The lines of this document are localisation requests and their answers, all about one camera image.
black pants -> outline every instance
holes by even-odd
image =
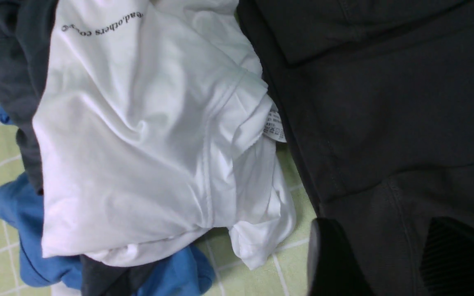
[[[432,217],[474,227],[474,1],[241,0],[318,216],[378,295],[426,294]]]

green tile floor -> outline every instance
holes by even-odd
[[[23,172],[16,128],[0,124],[0,185]],[[310,221],[316,217],[286,146],[278,148],[286,182],[297,212],[297,227],[265,266],[250,271],[231,249],[228,231],[215,229],[196,245],[210,259],[217,282],[207,296],[304,296],[307,289],[307,251]],[[0,220],[0,296],[49,296],[49,288],[31,288],[19,278],[19,237]]]

clothing tag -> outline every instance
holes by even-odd
[[[263,133],[274,141],[286,143],[283,124],[281,123],[279,113],[275,111],[270,111],[268,113],[267,123],[265,124],[265,130]]]

black object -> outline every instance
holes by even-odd
[[[318,217],[376,295],[428,295],[433,217],[474,228],[474,0],[240,0]]]
[[[345,232],[334,220],[312,221],[308,249],[308,296],[372,296]]]
[[[81,296],[129,296],[150,277],[158,262],[133,267],[107,266],[80,255],[83,284]]]
[[[23,165],[40,195],[41,154],[32,118],[45,89],[56,5],[58,0],[0,0],[0,104],[19,128]]]
[[[433,218],[420,271],[432,296],[474,295],[474,228]]]

dark gray garment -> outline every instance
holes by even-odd
[[[83,267],[81,296],[129,296],[150,277],[158,262],[142,266],[107,266],[85,255],[80,255]]]
[[[16,141],[30,183],[42,193],[40,146],[32,118],[45,88],[57,0],[0,0],[0,104],[19,128]]]
[[[474,0],[237,12],[318,216],[340,223],[376,295],[427,294],[431,219],[474,228]]]

